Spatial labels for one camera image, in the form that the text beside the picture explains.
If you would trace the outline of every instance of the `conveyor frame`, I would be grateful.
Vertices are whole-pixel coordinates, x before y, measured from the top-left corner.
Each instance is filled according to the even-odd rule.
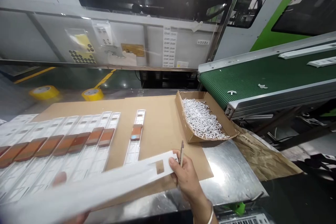
[[[198,76],[207,71],[222,69],[254,59],[256,60],[279,53],[332,43],[334,41],[336,41],[336,32],[331,32],[300,41],[201,64],[198,67]],[[230,101],[225,108],[225,114],[229,119],[238,119],[254,114],[328,101],[333,98],[336,98],[336,79]]]

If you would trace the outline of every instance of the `human hand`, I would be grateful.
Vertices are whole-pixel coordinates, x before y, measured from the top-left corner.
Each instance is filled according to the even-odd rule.
[[[180,160],[180,151],[174,149],[173,153],[176,154]],[[189,203],[196,201],[200,197],[205,197],[193,161],[187,155],[183,156],[182,167],[172,157],[169,159],[169,165],[174,171],[174,173],[171,174],[173,180],[180,186],[183,197]]]
[[[55,186],[65,183],[67,180],[66,177],[67,177],[67,174],[64,171],[58,173],[55,176],[54,181],[52,182],[52,186],[55,187]],[[64,222],[64,224],[83,224],[85,220],[87,219],[87,217],[89,216],[89,213],[90,211],[79,214],[76,217],[70,220],[67,220],[66,222]]]
[[[173,153],[180,160],[180,151],[174,149]],[[174,159],[169,158],[169,165],[174,173],[171,174],[173,180],[180,186],[183,197],[189,202],[194,215],[195,224],[208,223],[212,213],[212,204],[206,198],[200,182],[198,180],[193,161],[186,155],[183,156],[181,165]],[[218,223],[216,216],[210,222]]]

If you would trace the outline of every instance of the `cardboard tray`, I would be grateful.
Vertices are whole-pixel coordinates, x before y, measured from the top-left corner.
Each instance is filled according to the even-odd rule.
[[[206,139],[195,135],[195,132],[189,126],[184,112],[183,99],[196,99],[197,101],[205,101],[205,104],[209,106],[210,113],[217,117],[218,122],[222,126],[222,133],[227,135],[225,139]],[[188,143],[191,142],[206,142],[206,141],[218,141],[218,140],[228,140],[236,137],[239,132],[234,128],[232,122],[226,117],[224,111],[215,101],[215,99],[208,92],[177,92],[175,97],[175,103],[178,110],[178,114],[182,123],[184,133]]]

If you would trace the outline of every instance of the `yellow tape roll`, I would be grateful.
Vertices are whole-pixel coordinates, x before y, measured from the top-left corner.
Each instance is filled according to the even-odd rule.
[[[88,102],[101,100],[104,98],[104,94],[100,88],[88,89],[82,93],[84,99]]]
[[[42,86],[29,92],[37,100],[48,100],[56,97],[60,92],[54,86]]]

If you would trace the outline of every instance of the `green conveyor belt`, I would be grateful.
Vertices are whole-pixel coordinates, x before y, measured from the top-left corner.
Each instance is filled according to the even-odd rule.
[[[199,79],[222,109],[225,109],[227,104],[234,100],[335,79],[336,65],[321,68],[307,65],[309,61],[335,55],[335,51],[327,51],[281,59],[277,54],[204,72]],[[258,84],[266,85],[268,89],[261,89]],[[227,92],[231,90],[237,94],[228,94]]]

